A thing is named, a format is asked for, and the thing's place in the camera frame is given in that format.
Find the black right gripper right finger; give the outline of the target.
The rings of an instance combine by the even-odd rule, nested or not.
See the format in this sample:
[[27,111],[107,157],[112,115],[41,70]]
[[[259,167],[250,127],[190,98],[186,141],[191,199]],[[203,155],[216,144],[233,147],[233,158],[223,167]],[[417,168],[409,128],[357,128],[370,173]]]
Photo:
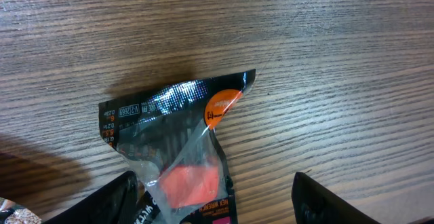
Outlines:
[[303,172],[294,175],[292,203],[297,223],[433,224],[433,190],[363,204],[359,210]]

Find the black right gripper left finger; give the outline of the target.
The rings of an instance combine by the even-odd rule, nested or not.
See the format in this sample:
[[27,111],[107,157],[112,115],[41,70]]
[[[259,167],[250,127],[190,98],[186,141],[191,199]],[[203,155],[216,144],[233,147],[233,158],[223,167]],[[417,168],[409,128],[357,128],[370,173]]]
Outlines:
[[137,201],[138,182],[136,174],[130,170],[44,223],[132,224]]

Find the black orange hex wrench pack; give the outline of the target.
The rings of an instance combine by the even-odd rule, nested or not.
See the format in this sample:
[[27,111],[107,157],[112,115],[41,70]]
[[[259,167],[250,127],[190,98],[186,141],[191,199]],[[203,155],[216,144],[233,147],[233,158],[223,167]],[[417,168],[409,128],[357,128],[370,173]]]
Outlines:
[[249,70],[99,104],[102,140],[126,160],[144,187],[135,223],[238,222],[216,126],[255,78],[255,70]]

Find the beige nut snack pouch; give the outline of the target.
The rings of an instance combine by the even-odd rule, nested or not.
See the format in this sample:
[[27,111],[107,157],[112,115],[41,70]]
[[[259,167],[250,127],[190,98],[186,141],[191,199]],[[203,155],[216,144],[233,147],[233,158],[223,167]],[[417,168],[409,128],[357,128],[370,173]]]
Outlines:
[[1,198],[1,224],[42,224],[42,220],[29,209]]

